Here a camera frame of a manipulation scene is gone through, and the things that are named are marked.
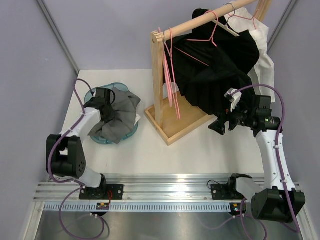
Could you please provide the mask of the pink clothes hanger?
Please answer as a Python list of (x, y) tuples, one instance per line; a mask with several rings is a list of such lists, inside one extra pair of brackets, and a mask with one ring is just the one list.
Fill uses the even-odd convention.
[(171, 54), (171, 49), (169, 49), (167, 45), (167, 41), (165, 40), (165, 32), (161, 31), (161, 28), (158, 28), (159, 33), (163, 34), (163, 72), (164, 72), (164, 79), (165, 79), (165, 84), (167, 88), (167, 94), (168, 94), (168, 103), (169, 106), (172, 107), (174, 103), (174, 93), (173, 93), (173, 86), (172, 86), (172, 78), (170, 74), (170, 68), (169, 68), (169, 62), (167, 57), (171, 60), (172, 54)]

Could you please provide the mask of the pink hanger with grey skirt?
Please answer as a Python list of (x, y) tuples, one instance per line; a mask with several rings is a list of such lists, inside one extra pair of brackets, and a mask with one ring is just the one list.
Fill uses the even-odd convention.
[(173, 105), (175, 107), (176, 117), (178, 120), (181, 119), (181, 113), (180, 113), (180, 106), (178, 102), (178, 91), (177, 91), (177, 85), (176, 85), (176, 78), (175, 78), (175, 72), (174, 72), (174, 64), (173, 64), (173, 31), (172, 28), (169, 28), (170, 31), (170, 52), (171, 52), (171, 59), (169, 56), (167, 57), (168, 64), (169, 64), (169, 70), (171, 74), (171, 80), (172, 80), (172, 88), (173, 88), (173, 96), (174, 96), (174, 102)]

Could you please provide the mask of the white skirt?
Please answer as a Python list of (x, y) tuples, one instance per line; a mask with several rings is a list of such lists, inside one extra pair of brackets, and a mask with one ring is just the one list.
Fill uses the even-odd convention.
[(140, 116), (139, 114), (136, 114), (136, 116), (135, 116), (135, 123), (134, 123), (135, 126), (138, 124), (138, 122), (139, 122), (140, 119), (141, 119), (141, 116)]

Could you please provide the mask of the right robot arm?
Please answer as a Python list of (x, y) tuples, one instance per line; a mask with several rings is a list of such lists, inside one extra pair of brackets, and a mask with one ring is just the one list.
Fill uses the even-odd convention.
[(263, 171), (261, 187), (247, 174), (234, 173), (227, 183), (211, 183), (213, 200), (250, 201), (251, 213), (256, 220), (292, 223), (306, 203), (305, 194), (293, 183), (283, 149), (281, 119), (272, 116), (271, 97), (255, 95), (252, 108), (247, 110), (241, 103), (241, 93), (227, 93), (230, 109), (218, 115), (209, 129), (220, 135), (237, 126), (250, 128), (258, 144)]

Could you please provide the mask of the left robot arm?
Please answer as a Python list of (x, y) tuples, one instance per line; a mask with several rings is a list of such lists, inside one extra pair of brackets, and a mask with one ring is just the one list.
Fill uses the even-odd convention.
[(113, 90), (98, 87), (81, 106), (79, 119), (66, 132), (51, 134), (46, 140), (46, 169), (51, 179), (58, 184), (79, 184), (85, 200), (110, 201), (113, 197), (106, 177), (87, 166), (83, 142), (97, 124), (111, 120), (115, 100)]

